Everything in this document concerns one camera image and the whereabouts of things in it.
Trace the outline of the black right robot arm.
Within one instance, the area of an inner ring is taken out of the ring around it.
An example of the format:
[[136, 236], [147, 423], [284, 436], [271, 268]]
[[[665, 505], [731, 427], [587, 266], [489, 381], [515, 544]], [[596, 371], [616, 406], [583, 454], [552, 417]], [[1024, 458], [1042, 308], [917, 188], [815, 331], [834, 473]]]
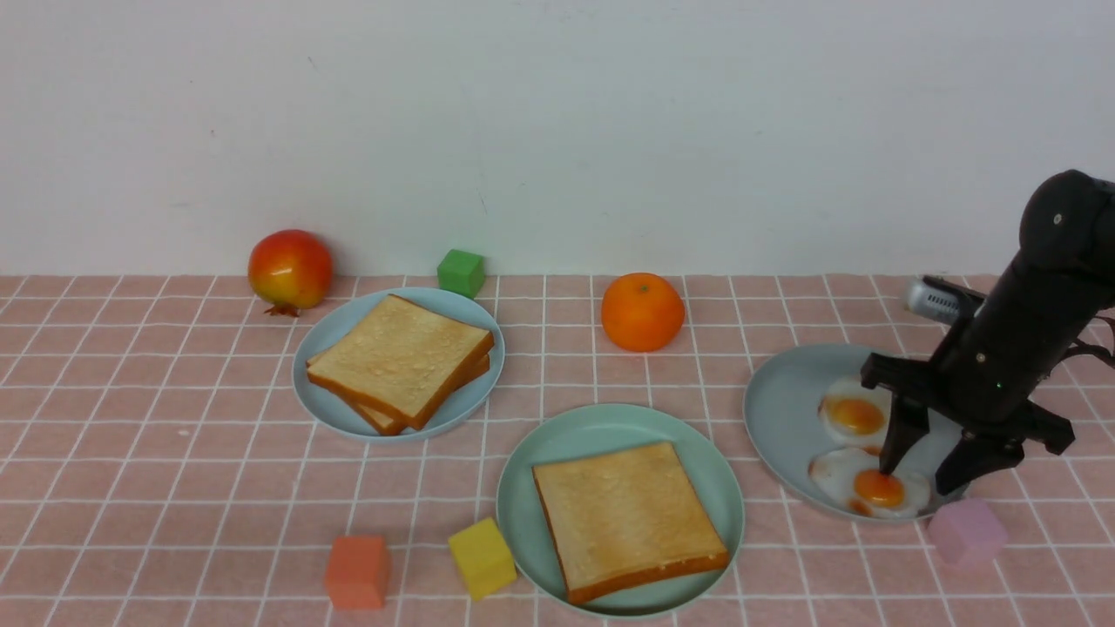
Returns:
[[1112, 351], [1082, 339], [1095, 320], [1112, 324], [1112, 183], [1068, 170], [1047, 179], [1024, 208], [1019, 249], [990, 293], [947, 280], [915, 281], [909, 305], [948, 332], [925, 361], [870, 354], [865, 388], [891, 392], [880, 471], [896, 472], [939, 413], [961, 436], [935, 467], [935, 491], [951, 495], [1024, 459], [1032, 440], [1059, 455], [1075, 442], [1072, 421], [1031, 401], [1060, 361]]

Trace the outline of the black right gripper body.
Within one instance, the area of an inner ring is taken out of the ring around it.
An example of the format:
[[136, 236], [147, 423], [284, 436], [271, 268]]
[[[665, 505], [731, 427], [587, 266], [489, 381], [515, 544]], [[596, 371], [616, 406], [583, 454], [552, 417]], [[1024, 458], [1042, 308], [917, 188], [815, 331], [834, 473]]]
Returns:
[[1067, 327], [975, 317], [952, 327], [928, 360], [872, 353], [860, 375], [865, 388], [923, 402], [963, 431], [1032, 440], [1061, 454], [1076, 440], [1072, 422], [1029, 397], [1075, 344]]

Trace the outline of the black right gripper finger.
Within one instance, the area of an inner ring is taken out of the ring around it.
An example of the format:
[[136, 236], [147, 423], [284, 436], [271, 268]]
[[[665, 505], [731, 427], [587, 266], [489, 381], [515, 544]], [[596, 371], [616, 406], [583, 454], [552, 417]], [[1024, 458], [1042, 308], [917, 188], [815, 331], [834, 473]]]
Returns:
[[1024, 459], [1024, 438], [963, 431], [956, 445], [935, 469], [935, 492], [951, 496], [971, 482], [1005, 469], [1016, 467]]
[[890, 476], [910, 448], [930, 433], [929, 412], [923, 402], [895, 395], [889, 409], [888, 436], [880, 451], [880, 472]]

